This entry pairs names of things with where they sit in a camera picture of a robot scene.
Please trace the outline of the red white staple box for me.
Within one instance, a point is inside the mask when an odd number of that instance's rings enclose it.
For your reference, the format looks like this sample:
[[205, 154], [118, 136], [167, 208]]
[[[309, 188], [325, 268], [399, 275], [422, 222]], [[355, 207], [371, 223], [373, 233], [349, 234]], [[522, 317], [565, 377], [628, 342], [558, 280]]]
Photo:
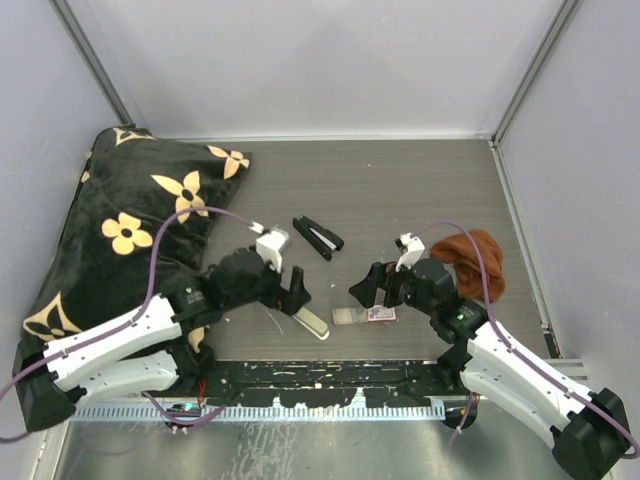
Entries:
[[345, 307], [336, 308], [332, 312], [333, 324], [346, 326], [365, 323], [396, 322], [397, 315], [394, 308], [376, 305], [371, 308]]

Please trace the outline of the black stapler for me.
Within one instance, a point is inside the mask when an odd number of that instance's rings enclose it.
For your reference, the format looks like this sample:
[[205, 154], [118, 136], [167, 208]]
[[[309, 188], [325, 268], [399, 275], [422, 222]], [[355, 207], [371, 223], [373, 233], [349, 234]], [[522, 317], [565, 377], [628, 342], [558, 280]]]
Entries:
[[335, 251], [341, 251], [344, 240], [329, 229], [324, 228], [307, 216], [301, 215], [292, 219], [294, 229], [321, 255], [331, 261]]

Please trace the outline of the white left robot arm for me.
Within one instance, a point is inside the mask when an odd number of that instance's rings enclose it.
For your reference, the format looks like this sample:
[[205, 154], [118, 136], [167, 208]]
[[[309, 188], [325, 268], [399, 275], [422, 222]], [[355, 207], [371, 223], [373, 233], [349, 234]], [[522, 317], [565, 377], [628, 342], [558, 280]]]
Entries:
[[202, 274], [187, 276], [166, 293], [146, 293], [141, 306], [84, 332], [43, 341], [19, 341], [12, 368], [20, 412], [29, 433], [70, 419], [94, 400], [172, 390], [194, 393], [210, 360], [193, 334], [252, 303], [295, 316], [311, 300], [304, 271], [294, 267], [283, 287], [283, 256], [290, 236], [261, 232]]

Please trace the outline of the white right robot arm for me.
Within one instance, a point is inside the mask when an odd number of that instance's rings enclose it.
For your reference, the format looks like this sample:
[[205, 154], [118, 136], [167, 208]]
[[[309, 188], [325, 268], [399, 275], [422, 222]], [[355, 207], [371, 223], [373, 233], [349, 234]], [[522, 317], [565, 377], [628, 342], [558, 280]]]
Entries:
[[619, 460], [636, 459], [622, 400], [611, 390], [590, 390], [522, 345], [489, 311], [459, 294], [452, 274], [425, 257], [410, 233], [396, 244], [396, 262], [375, 262], [350, 294], [365, 308], [379, 292], [387, 308], [406, 305], [424, 313], [450, 349], [437, 360], [444, 390], [483, 396], [533, 431], [573, 479], [601, 479]]

